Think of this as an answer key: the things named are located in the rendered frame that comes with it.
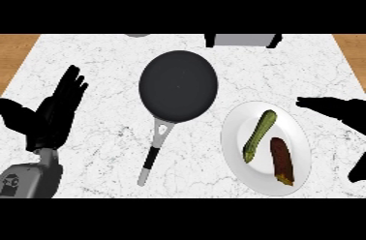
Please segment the dark brown sweet potato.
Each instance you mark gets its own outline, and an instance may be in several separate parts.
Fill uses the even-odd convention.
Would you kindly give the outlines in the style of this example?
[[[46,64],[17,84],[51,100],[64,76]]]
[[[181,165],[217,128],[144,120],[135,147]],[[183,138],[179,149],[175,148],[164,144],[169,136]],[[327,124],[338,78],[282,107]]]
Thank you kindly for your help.
[[[285,140],[279,137],[271,139],[271,153],[275,165],[275,177],[285,185],[293,186],[296,177],[291,152]]]

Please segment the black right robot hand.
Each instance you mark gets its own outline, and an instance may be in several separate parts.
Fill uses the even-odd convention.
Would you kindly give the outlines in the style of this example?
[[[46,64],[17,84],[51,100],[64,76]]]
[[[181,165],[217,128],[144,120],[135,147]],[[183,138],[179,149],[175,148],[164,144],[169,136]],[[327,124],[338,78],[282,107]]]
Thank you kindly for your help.
[[[349,127],[366,136],[366,101],[343,100],[334,97],[297,98],[297,106],[312,109],[321,114],[338,119]],[[352,183],[366,181],[366,152],[364,153],[347,179]]]

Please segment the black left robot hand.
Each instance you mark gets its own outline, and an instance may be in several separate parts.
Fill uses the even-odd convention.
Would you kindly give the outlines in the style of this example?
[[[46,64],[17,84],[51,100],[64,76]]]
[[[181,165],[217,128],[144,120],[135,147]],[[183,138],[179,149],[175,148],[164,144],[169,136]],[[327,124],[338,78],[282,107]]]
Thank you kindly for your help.
[[[67,143],[74,113],[89,84],[80,69],[71,65],[60,81],[54,95],[33,111],[14,100],[0,98],[0,116],[6,127],[26,135],[26,150],[58,150]]]

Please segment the green zucchini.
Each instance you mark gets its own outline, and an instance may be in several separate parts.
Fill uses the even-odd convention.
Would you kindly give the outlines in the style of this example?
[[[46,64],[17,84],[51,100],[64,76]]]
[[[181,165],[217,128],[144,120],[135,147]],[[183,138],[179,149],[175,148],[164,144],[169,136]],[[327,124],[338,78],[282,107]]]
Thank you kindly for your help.
[[[272,109],[268,109],[260,116],[260,119],[259,119],[256,127],[254,127],[254,131],[251,133],[251,137],[250,137],[247,144],[244,146],[244,149],[243,149],[244,160],[245,160],[247,164],[253,161],[257,145],[259,145],[269,129],[272,128],[272,126],[276,122],[276,119],[278,119],[276,112]]]

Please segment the black frying pan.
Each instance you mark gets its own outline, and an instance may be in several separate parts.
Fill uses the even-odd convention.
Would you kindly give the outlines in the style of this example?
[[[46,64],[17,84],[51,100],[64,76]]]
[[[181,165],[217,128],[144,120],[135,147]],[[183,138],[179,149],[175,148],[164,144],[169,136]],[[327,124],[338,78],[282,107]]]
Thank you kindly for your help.
[[[163,143],[178,123],[200,117],[217,95],[217,75],[204,57],[188,50],[161,54],[148,64],[139,94],[155,117],[154,141],[144,163],[138,185],[145,186]]]

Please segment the white plate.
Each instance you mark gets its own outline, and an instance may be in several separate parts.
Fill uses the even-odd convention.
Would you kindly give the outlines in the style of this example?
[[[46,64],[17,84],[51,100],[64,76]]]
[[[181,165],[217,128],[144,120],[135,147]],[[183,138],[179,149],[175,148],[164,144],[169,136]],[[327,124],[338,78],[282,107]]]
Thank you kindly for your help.
[[[278,119],[257,148],[253,161],[244,159],[244,146],[253,135],[263,112],[272,109]],[[271,153],[271,140],[284,139],[291,153],[296,182],[285,185],[275,177],[275,165]],[[303,186],[312,167],[310,147],[305,131],[293,115],[276,105],[266,102],[248,102],[238,105],[226,116],[222,128],[222,150],[231,170],[244,184],[265,195],[290,195]]]

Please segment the grey appliance with black legs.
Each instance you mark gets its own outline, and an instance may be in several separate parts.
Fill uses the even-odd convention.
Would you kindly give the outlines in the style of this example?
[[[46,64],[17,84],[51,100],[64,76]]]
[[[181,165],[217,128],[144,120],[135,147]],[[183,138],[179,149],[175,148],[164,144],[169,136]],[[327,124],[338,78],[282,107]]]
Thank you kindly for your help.
[[[244,45],[275,48],[282,42],[281,34],[206,34],[206,46]]]

